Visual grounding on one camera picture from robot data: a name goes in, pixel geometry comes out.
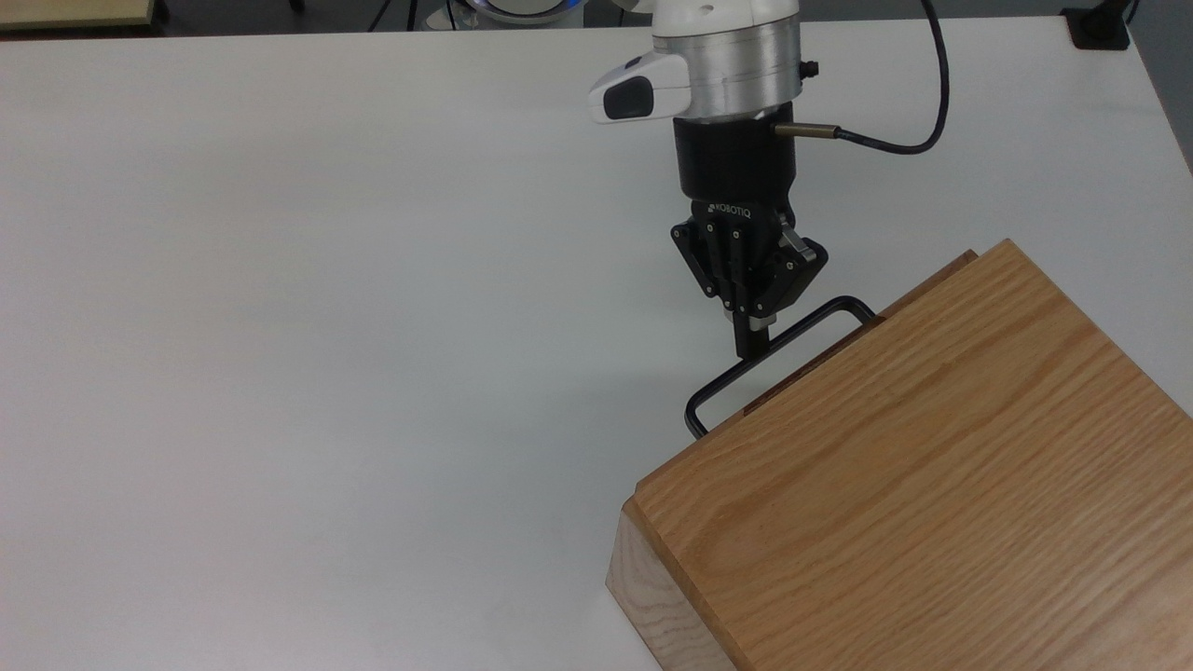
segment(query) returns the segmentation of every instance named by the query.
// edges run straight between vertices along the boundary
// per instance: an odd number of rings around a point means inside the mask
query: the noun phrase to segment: black cable
[[[931,0],[920,0],[920,4],[923,5],[923,13],[928,17],[928,25],[932,27],[932,41],[937,45],[937,61],[940,63],[940,107],[937,110],[937,125],[932,129],[932,135],[919,144],[894,144],[867,137],[860,133],[837,128],[833,131],[834,138],[847,140],[863,147],[891,154],[922,154],[940,140],[940,134],[945,131],[945,118],[948,116],[948,55],[945,53],[945,37],[940,32],[940,18],[937,17],[935,7],[932,6]]]
[[[372,32],[377,27],[377,24],[381,23],[381,18],[383,16],[385,16],[385,10],[389,8],[389,2],[390,2],[390,0],[385,0],[385,2],[382,4],[381,10],[377,11],[377,16],[373,17],[373,23],[369,24],[369,31],[367,32]]]

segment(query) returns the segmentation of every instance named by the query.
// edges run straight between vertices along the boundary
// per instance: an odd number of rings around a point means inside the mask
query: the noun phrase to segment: wood grain
[[[0,29],[146,25],[153,0],[2,0]]]
[[[1193,666],[1193,421],[1014,245],[719,429],[625,510],[741,671]]]
[[[605,580],[618,605],[667,671],[734,671],[684,592],[624,513]]]

